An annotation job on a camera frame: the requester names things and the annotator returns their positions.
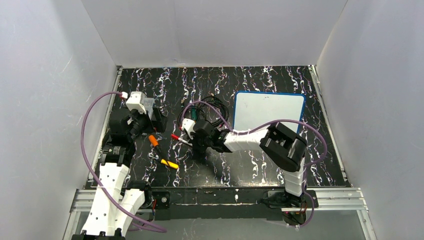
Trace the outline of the white red whiteboard marker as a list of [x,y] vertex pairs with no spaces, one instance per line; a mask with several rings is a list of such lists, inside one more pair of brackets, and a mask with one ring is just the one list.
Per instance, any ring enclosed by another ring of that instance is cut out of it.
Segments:
[[183,138],[181,138],[180,136],[179,136],[179,140],[177,140],[177,141],[179,141],[179,142],[181,142],[181,143],[183,143],[183,144],[185,144],[185,145],[188,145],[188,146],[190,146],[190,147],[192,147],[192,146],[193,146],[190,142],[188,142],[187,140],[184,140],[184,139],[183,139]]

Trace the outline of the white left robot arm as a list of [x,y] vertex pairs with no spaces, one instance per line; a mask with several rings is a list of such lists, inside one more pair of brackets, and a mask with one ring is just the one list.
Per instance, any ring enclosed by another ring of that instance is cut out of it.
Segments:
[[136,216],[137,210],[145,202],[145,192],[132,188],[124,192],[121,202],[119,197],[124,180],[129,168],[123,164],[106,162],[99,167],[99,175],[96,176],[85,150],[85,127],[88,116],[93,107],[86,111],[81,127],[81,152],[88,170],[97,182],[94,199],[88,217],[82,226],[80,233],[72,235],[72,240],[124,240],[133,220],[141,223],[134,226],[140,230],[157,233],[167,233],[167,229],[153,222]]

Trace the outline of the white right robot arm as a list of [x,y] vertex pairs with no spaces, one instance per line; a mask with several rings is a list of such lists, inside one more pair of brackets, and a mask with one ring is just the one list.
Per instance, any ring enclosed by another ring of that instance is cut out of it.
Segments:
[[311,218],[307,210],[314,210],[313,197],[307,193],[305,157],[307,141],[280,121],[271,121],[260,128],[237,131],[218,129],[207,120],[183,120],[182,130],[188,135],[194,152],[208,148],[218,153],[262,151],[282,170],[284,189],[269,191],[261,202],[270,209],[281,209],[287,226],[300,228]]

